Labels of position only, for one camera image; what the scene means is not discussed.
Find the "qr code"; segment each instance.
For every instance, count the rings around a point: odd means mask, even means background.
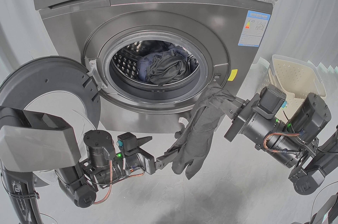
[[[257,21],[255,30],[263,31],[265,28],[266,22],[264,21]]]

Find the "gray garment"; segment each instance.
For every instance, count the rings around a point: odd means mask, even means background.
[[[147,67],[147,81],[160,86],[178,82],[189,75],[187,60],[174,49],[155,55]]]
[[[171,167],[174,173],[181,174],[187,167],[186,177],[189,180],[201,169],[219,119],[225,114],[229,101],[234,100],[235,97],[217,83],[207,86],[190,113],[189,124],[167,151],[179,149]]]

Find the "door hinge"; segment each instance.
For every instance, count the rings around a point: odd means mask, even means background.
[[[107,88],[107,85],[101,80],[100,74],[97,71],[96,59],[89,61],[89,68],[90,68],[90,70],[87,73],[87,75],[89,77],[93,77],[93,79],[96,83],[97,90],[100,91],[102,88]]]

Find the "energy label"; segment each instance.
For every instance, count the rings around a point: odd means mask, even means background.
[[[249,10],[238,45],[259,47],[270,16],[270,14]]]

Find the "laundry basket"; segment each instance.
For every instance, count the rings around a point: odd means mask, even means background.
[[[284,108],[284,112],[288,118],[294,115],[308,93],[312,92],[326,98],[324,84],[315,66],[287,56],[277,54],[272,56],[268,71],[257,92],[269,84],[286,93],[288,105]],[[286,122],[281,109],[276,117]]]

